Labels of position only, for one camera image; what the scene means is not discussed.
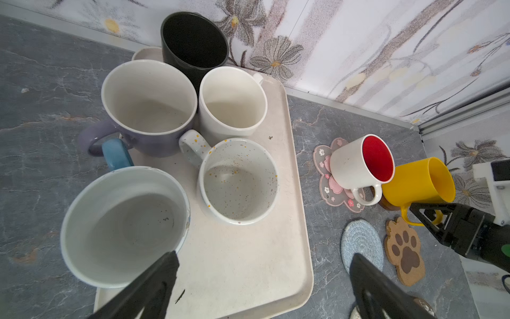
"purple mug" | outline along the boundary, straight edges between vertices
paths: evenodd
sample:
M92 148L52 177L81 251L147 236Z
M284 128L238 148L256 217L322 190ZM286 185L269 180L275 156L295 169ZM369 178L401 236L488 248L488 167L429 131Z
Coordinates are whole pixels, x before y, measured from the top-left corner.
M108 119L84 129L78 144L102 156L95 143L120 132L127 148L153 157L179 151L179 138L193 126L197 110L191 81L175 67L155 60L135 60L113 69L103 82L101 100Z

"blue woven coaster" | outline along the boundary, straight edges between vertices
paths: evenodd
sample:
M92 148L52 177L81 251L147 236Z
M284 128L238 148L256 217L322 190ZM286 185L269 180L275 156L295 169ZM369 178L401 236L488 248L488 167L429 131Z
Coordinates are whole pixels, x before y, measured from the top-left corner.
M342 234L340 254L347 273L355 253L362 254L380 271L383 271L383 244L375 228L363 219L349 223Z

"green circle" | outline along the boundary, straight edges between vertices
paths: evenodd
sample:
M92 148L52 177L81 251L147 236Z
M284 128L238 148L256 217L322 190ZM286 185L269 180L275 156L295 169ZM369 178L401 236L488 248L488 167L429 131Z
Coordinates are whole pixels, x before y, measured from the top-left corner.
M510 244L504 244L501 246L501 251L507 256L510 257Z

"yellow mug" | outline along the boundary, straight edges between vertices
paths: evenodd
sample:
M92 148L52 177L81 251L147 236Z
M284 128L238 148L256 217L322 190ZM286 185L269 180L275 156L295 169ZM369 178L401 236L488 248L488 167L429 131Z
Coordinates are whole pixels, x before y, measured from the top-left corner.
M439 158L430 157L397 166L393 180L382 185L382 193L390 204L400 207L406 223L423 226L408 219L411 203L451 203L455 199L455 184L446 165ZM436 211L432 223L437 225L442 219L443 214Z

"blue mug handle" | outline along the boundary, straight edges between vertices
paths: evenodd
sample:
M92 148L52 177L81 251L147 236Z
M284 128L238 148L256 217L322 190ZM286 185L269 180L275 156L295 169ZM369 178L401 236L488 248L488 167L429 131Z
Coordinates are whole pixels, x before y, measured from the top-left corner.
M118 138L112 138L102 144L103 156L110 170L134 166L128 149Z

